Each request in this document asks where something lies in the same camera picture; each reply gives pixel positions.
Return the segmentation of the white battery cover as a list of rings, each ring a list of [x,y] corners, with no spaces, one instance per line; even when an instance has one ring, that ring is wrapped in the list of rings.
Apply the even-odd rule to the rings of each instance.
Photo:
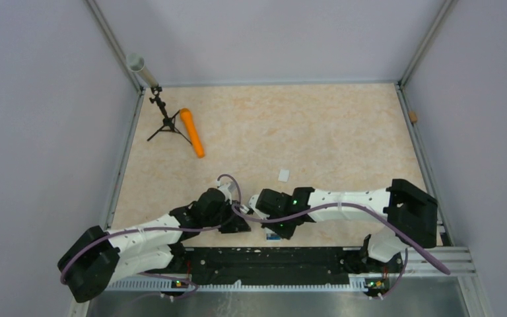
[[[280,169],[279,175],[278,175],[279,182],[288,182],[289,177],[290,177],[290,170]]]

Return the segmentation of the white remote control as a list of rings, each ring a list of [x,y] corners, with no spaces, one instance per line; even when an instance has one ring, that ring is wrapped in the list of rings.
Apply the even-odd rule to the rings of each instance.
[[[265,239],[267,241],[278,241],[281,239],[281,237],[277,233],[275,233],[269,228],[264,228],[264,231],[265,231]]]

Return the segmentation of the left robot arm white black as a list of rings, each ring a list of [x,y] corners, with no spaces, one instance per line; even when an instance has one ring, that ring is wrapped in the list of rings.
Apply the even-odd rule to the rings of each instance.
[[[236,234],[251,230],[232,211],[228,190],[209,188],[191,203],[161,217],[121,230],[86,229],[57,263],[60,281],[79,303],[101,294],[120,279],[154,269],[181,271],[185,255],[181,243],[202,232]]]

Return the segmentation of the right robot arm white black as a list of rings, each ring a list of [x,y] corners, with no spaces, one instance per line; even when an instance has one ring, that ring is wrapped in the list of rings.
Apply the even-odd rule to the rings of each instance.
[[[248,206],[263,219],[262,225],[289,239],[296,227],[324,221],[376,221],[383,229],[371,234],[360,262],[369,272],[381,270],[394,255],[415,245],[437,245],[438,202],[405,179],[365,192],[331,192],[312,187],[295,188],[288,195],[263,189]]]

